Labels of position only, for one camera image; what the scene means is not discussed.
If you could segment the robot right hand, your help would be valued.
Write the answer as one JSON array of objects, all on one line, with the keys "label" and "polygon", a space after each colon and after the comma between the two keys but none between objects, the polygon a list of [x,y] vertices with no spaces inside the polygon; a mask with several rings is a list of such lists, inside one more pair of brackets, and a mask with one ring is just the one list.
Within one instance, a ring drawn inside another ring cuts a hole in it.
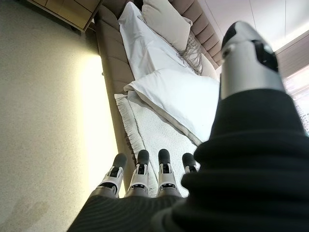
[{"label": "robot right hand", "polygon": [[286,93],[277,58],[248,23],[222,43],[220,98],[200,164],[182,186],[158,197],[141,188],[119,199],[99,185],[71,232],[306,232],[309,229],[309,138]]}]

